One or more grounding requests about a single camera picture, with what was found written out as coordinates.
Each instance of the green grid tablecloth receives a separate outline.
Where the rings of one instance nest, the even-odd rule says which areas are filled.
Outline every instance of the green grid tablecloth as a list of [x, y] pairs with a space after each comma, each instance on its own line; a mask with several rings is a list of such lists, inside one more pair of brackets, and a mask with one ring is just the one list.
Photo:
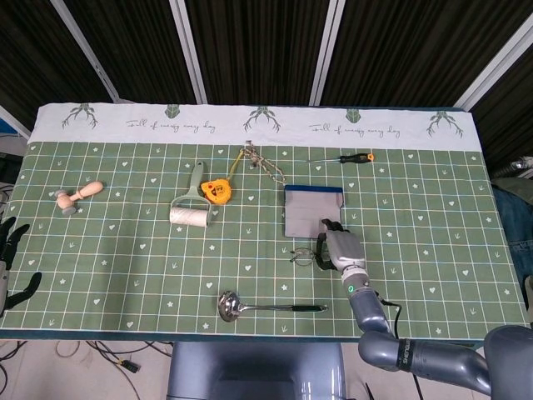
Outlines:
[[[168, 222], [171, 200], [189, 185], [223, 178], [240, 147], [34, 142], [6, 217], [31, 229], [10, 284], [43, 273], [35, 296], [6, 313], [2, 328], [27, 331], [183, 333], [357, 338], [361, 332], [337, 272], [289, 262], [313, 241], [283, 235], [283, 190], [248, 160], [229, 204], [207, 228]], [[372, 149], [369, 164], [309, 163], [354, 149], [258, 147], [287, 183], [344, 189], [342, 223], [363, 242], [372, 286], [404, 305], [403, 337], [482, 339], [524, 323], [511, 259], [479, 152]], [[356, 149], [368, 152], [371, 149]], [[103, 192], [63, 217], [53, 193], [100, 180]], [[245, 303], [320, 303], [322, 313], [217, 316], [217, 297]], [[394, 318], [396, 310], [387, 309]]]

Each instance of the table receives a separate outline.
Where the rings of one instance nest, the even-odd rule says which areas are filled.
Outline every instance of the table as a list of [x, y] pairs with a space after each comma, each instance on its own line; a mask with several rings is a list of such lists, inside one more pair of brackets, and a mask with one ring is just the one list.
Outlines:
[[[223, 178], [246, 140], [287, 183], [344, 189], [342, 223], [363, 242], [371, 283], [404, 305], [402, 337], [476, 342], [525, 311], [467, 112], [105, 103], [41, 107], [6, 217], [31, 229], [11, 287], [43, 273], [6, 313], [4, 337], [361, 336], [337, 272], [289, 262], [310, 239], [283, 235], [283, 187], [241, 162], [207, 228], [170, 224], [195, 161]], [[372, 152], [368, 164], [309, 163]], [[92, 180], [103, 192], [63, 217], [53, 193]], [[217, 297], [320, 303], [329, 311], [217, 316]], [[390, 320], [396, 310], [386, 309]]]

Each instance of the metal ladle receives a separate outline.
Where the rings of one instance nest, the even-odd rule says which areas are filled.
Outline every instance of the metal ladle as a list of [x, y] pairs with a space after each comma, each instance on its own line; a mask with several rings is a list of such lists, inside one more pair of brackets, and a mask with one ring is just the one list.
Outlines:
[[310, 305], [293, 305], [293, 306], [247, 306], [241, 303], [241, 300], [235, 292], [228, 290], [224, 292], [218, 299], [218, 313], [221, 318], [227, 323], [235, 321], [243, 311], [246, 310], [273, 310], [273, 311], [290, 311], [294, 313], [318, 313], [326, 311], [327, 306]]

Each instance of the lint roller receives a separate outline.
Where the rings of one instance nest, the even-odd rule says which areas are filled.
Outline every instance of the lint roller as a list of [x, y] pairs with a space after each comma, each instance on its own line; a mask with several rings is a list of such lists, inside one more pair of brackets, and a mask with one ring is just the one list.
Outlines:
[[226, 204], [232, 198], [232, 176], [235, 173], [237, 164], [244, 154], [243, 149], [239, 152], [237, 158], [230, 167], [230, 172], [227, 178], [216, 179], [214, 181], [204, 182], [201, 185], [202, 191], [206, 195], [206, 198], [213, 204]]
[[[197, 162], [192, 170], [191, 184], [187, 194], [176, 197], [170, 205], [170, 223], [179, 223], [181, 225], [192, 225], [195, 227], [206, 227], [211, 219], [211, 203], [204, 198], [198, 191], [203, 175], [203, 162]], [[195, 208], [201, 203], [207, 206], [207, 210]]]

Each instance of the wooden handle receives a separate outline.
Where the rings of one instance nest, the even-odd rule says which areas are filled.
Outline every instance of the wooden handle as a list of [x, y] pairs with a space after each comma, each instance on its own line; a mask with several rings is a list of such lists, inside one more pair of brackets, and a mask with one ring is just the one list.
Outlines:
[[70, 197], [70, 199], [75, 202], [78, 199], [87, 198], [89, 196], [92, 196], [93, 194], [100, 193], [102, 189], [103, 184], [99, 181], [94, 181], [89, 183], [87, 186], [79, 189]]

